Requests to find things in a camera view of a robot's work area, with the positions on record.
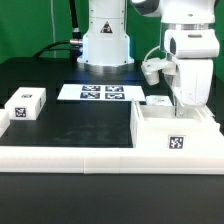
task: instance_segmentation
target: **green screen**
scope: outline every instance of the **green screen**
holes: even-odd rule
[[[88,29],[88,0],[76,0],[80,30]],[[0,0],[0,63],[12,57],[32,57],[56,41],[72,38],[68,0]],[[224,80],[224,1],[215,10],[216,35],[221,51],[215,61],[215,74]],[[160,18],[140,16],[128,2],[127,33],[131,38],[131,56],[142,60],[159,44]],[[69,57],[69,52],[45,53],[44,57]]]

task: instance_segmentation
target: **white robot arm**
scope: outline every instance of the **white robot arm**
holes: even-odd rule
[[[219,54],[212,24],[215,0],[131,0],[144,16],[161,16],[160,50],[166,59],[146,60],[142,70],[149,84],[158,83],[162,69],[167,83],[183,107],[203,107],[213,75],[211,58]]]

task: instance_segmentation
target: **white paper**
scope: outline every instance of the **white paper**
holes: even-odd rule
[[[141,86],[65,84],[58,100],[146,101]]]

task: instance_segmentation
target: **table surface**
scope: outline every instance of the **table surface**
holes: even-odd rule
[[[44,87],[47,101],[36,121],[11,121],[0,145],[132,147],[130,102],[58,101],[63,84],[140,85],[145,94],[169,91],[163,81],[149,88],[137,69],[97,74],[67,59],[11,59],[0,66],[1,107],[19,87]]]
[[[141,85],[138,71],[99,76],[64,59],[10,59],[0,66],[0,105],[21,86],[47,88],[37,121],[13,121],[0,145],[132,147],[128,102],[62,102],[64,83]],[[209,106],[223,122],[223,89],[214,80]],[[0,173],[3,224],[221,224],[224,177],[215,175],[78,175]]]

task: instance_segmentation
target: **white box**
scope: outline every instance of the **white box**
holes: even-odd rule
[[[20,87],[5,104],[5,109],[11,120],[36,120],[45,102],[45,88]]]
[[[186,109],[175,116],[175,107],[145,106],[132,102],[131,135],[140,150],[224,150],[220,125],[203,108]]]
[[[6,110],[0,110],[0,138],[9,127],[9,113]]]

